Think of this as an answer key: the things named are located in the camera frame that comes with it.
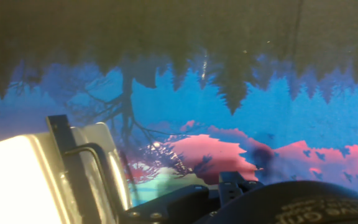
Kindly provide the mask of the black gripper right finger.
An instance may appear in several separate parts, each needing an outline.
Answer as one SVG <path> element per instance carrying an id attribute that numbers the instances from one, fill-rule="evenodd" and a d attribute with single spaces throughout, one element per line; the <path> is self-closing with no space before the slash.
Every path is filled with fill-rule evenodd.
<path id="1" fill-rule="evenodd" d="M 245 180 L 238 171 L 220 172 L 218 184 L 220 205 L 225 205 L 244 193 L 262 186 L 263 183 L 259 181 Z"/>

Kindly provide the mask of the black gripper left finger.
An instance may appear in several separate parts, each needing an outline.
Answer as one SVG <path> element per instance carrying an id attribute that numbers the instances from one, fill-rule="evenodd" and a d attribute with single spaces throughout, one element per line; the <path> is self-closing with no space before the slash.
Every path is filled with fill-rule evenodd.
<path id="1" fill-rule="evenodd" d="M 205 224 L 219 210 L 219 193 L 189 185 L 129 209 L 123 224 Z"/>

